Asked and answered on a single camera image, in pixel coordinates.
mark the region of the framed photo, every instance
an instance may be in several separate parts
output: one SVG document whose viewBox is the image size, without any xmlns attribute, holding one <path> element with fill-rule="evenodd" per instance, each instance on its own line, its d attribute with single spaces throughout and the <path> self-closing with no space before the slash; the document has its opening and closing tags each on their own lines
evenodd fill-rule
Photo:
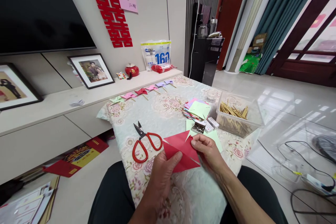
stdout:
<svg viewBox="0 0 336 224">
<path fill-rule="evenodd" d="M 0 63 L 0 111 L 43 101 L 12 63 Z"/>
<path fill-rule="evenodd" d="M 101 54 L 68 56 L 68 58 L 88 89 L 114 83 Z"/>
</svg>

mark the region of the teal curtain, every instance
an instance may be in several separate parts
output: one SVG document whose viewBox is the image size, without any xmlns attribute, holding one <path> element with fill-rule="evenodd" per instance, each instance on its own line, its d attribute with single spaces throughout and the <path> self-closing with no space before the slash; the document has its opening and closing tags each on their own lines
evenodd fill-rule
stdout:
<svg viewBox="0 0 336 224">
<path fill-rule="evenodd" d="M 269 0 L 255 36 L 267 33 L 264 54 L 255 71 L 265 74 L 280 44 L 306 4 L 307 0 Z"/>
</svg>

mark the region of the dark pants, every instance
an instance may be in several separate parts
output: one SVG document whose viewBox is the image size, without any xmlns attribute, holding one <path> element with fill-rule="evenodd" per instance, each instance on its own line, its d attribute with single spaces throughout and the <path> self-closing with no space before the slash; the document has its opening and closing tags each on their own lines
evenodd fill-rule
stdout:
<svg viewBox="0 0 336 224">
<path fill-rule="evenodd" d="M 276 224 L 288 224 L 273 188 L 261 174 L 242 166 L 238 179 Z M 128 223 L 134 211 L 131 190 L 120 161 L 107 170 L 93 201 L 88 223 Z M 237 223 L 229 204 L 225 208 L 221 223 Z"/>
</svg>

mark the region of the red paper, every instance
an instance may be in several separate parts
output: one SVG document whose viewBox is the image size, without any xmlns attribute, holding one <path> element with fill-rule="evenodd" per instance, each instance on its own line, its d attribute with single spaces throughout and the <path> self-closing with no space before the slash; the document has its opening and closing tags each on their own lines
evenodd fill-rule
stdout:
<svg viewBox="0 0 336 224">
<path fill-rule="evenodd" d="M 146 89 L 140 89 L 139 91 L 135 91 L 135 93 L 137 93 L 137 96 L 139 96 L 139 95 L 141 95 L 141 94 L 145 94 L 145 95 L 147 95 L 147 91 L 146 91 Z"/>
<path fill-rule="evenodd" d="M 96 0 L 96 2 L 113 46 L 132 47 L 131 35 L 119 0 Z"/>
<path fill-rule="evenodd" d="M 193 137 L 188 137 L 188 135 L 189 131 L 185 131 L 180 134 L 165 138 L 168 143 L 163 142 L 163 147 L 165 149 L 164 151 L 168 159 L 178 151 L 181 151 L 183 154 L 181 161 L 177 164 L 173 173 L 200 167 L 200 165 L 196 163 L 200 162 L 197 152 L 190 144 Z"/>
<path fill-rule="evenodd" d="M 174 146 L 171 146 L 170 144 L 163 142 L 164 151 L 166 153 L 167 159 L 170 159 L 172 156 L 174 156 L 175 153 L 179 152 L 178 149 L 176 149 Z M 173 173 L 175 172 L 183 172 L 185 170 L 189 170 L 192 168 L 200 167 L 199 164 L 188 158 L 185 154 L 183 154 L 181 161 L 175 166 Z"/>
</svg>

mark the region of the fingers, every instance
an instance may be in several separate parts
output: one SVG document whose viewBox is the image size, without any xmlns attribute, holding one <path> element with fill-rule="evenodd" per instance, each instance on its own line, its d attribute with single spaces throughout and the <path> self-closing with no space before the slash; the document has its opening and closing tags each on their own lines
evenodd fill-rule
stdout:
<svg viewBox="0 0 336 224">
<path fill-rule="evenodd" d="M 202 153 L 206 153 L 209 148 L 208 146 L 204 145 L 202 142 L 195 141 L 194 139 L 191 140 L 191 145 L 195 150 L 202 152 Z"/>
<path fill-rule="evenodd" d="M 195 140 L 195 141 L 201 141 L 201 142 L 203 142 L 204 145 L 209 145 L 211 143 L 211 141 L 213 141 L 210 137 L 207 137 L 203 134 L 197 134 L 197 135 L 193 136 L 192 139 Z"/>
<path fill-rule="evenodd" d="M 170 173 L 173 172 L 175 166 L 180 162 L 181 159 L 182 159 L 182 152 L 177 152 L 167 161 L 168 171 Z"/>
</svg>

